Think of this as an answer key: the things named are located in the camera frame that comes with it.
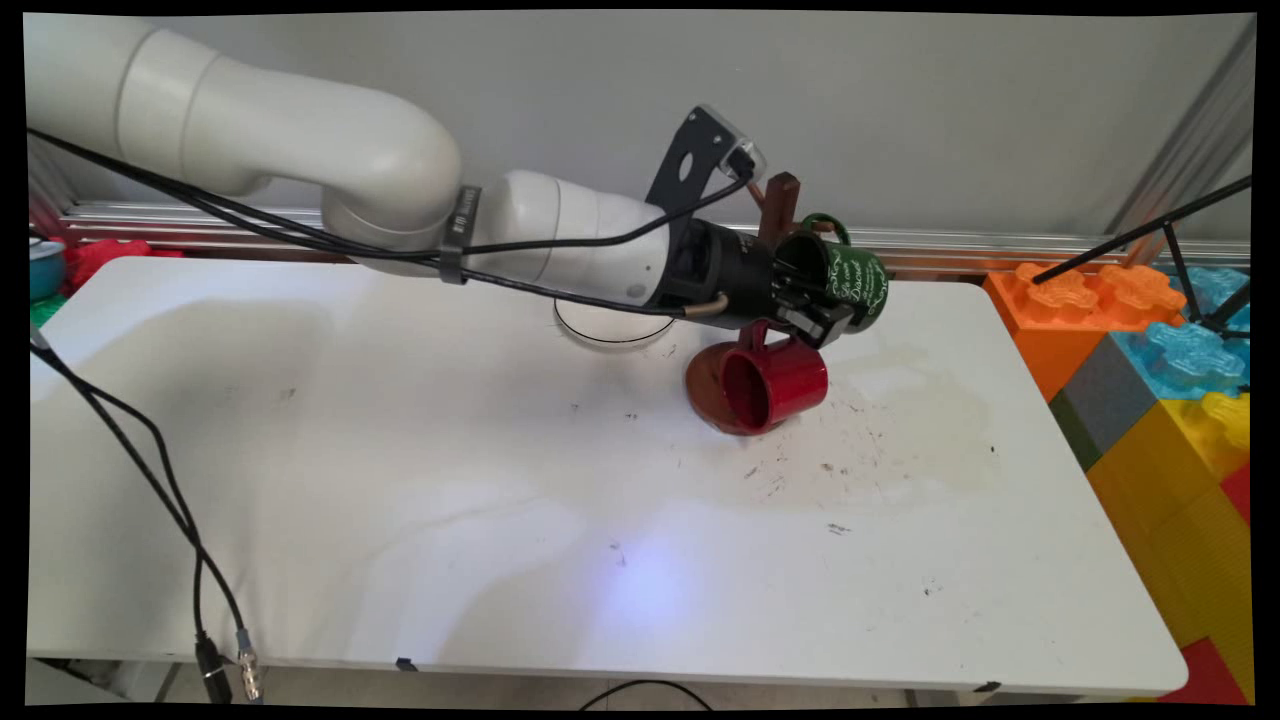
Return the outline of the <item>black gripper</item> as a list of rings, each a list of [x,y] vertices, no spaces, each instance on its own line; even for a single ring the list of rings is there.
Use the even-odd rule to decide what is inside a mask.
[[[772,331],[819,350],[859,332],[859,304],[832,301],[827,278],[826,252],[776,254],[753,234],[691,219],[669,243],[655,305],[705,305],[724,295],[719,313],[689,320],[727,331],[767,320]]]

